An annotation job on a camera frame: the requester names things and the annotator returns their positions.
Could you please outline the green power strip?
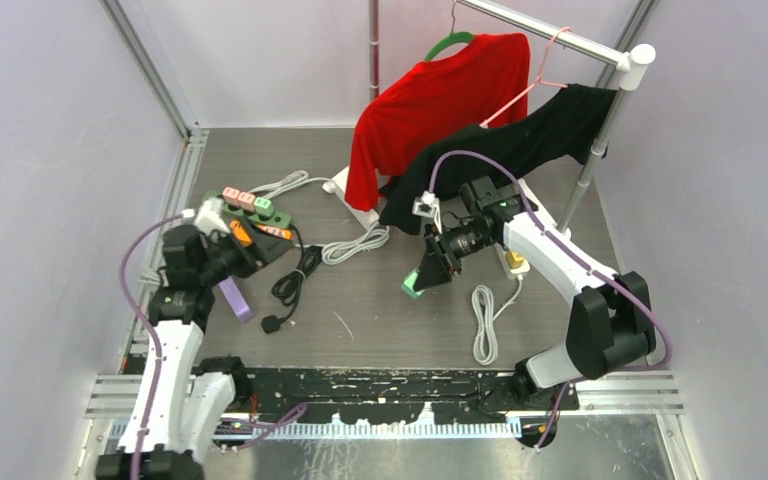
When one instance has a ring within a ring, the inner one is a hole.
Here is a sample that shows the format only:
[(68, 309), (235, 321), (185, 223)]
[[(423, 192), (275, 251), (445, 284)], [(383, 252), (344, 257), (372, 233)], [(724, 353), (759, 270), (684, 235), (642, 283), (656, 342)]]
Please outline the green power strip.
[[(210, 197), (217, 197), (223, 200), (222, 191), (208, 191), (202, 197), (202, 201), (207, 200)], [(229, 206), (224, 201), (223, 211), (221, 215), (228, 218), (245, 218), (249, 222), (258, 224), (261, 226), (275, 227), (281, 230), (287, 230), (292, 225), (292, 216), (286, 212), (277, 210), (275, 208), (274, 215), (271, 218), (265, 218), (257, 215), (255, 212), (248, 212), (242, 208)]]

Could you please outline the purple power strip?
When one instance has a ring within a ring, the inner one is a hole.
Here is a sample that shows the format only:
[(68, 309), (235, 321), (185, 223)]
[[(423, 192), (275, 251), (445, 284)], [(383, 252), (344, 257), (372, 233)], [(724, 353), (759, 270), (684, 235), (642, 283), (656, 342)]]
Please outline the purple power strip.
[(233, 277), (227, 277), (222, 280), (218, 284), (218, 287), (238, 320), (245, 323), (254, 317), (251, 307), (244, 298), (243, 293), (237, 286)]

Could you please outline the pink plug adapter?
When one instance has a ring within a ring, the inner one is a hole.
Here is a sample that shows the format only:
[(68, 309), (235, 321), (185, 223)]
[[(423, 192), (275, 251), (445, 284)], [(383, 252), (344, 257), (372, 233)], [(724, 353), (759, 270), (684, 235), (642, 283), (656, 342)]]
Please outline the pink plug adapter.
[(239, 201), (238, 197), (240, 195), (240, 191), (234, 187), (227, 186), (222, 191), (222, 197), (224, 201), (232, 207), (238, 208), (239, 207)]
[(255, 203), (257, 201), (257, 197), (254, 194), (241, 191), (238, 193), (236, 200), (238, 206), (243, 210), (248, 212), (256, 212)]

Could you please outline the teal green plug adapter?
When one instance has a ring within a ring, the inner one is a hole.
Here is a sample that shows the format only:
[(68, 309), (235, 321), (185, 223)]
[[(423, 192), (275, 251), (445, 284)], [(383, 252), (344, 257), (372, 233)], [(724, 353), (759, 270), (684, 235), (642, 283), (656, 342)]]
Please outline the teal green plug adapter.
[(418, 270), (417, 269), (411, 270), (406, 275), (406, 277), (404, 278), (401, 284), (402, 291), (413, 299), (418, 298), (423, 293), (422, 290), (417, 290), (415, 288), (417, 278), (418, 278)]

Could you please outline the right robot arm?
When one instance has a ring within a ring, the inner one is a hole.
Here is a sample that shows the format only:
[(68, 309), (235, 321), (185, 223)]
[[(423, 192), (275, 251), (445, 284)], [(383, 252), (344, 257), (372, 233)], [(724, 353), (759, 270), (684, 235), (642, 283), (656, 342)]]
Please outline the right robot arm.
[(648, 285), (640, 275), (619, 275), (594, 261), (545, 224), (524, 192), (504, 196), (487, 176), (463, 184), (460, 198), (469, 213), (464, 223), (426, 226), (425, 254), (408, 283), (413, 291), (451, 282), (463, 258), (498, 245), (522, 255), (570, 307), (565, 339), (514, 367), (511, 389), (522, 407), (540, 410), (554, 387), (599, 379), (655, 350)]

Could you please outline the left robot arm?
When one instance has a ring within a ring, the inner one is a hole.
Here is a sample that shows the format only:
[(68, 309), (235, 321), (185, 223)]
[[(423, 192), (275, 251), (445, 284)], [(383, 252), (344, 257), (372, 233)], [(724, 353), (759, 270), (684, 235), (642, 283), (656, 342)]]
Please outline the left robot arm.
[(149, 335), (140, 389), (117, 449), (99, 457), (97, 479), (202, 479), (225, 411), (245, 409), (252, 385), (237, 356), (195, 359), (214, 288), (248, 278), (291, 250), (290, 238), (240, 223), (205, 233), (181, 224), (162, 236), (161, 285), (138, 316)]

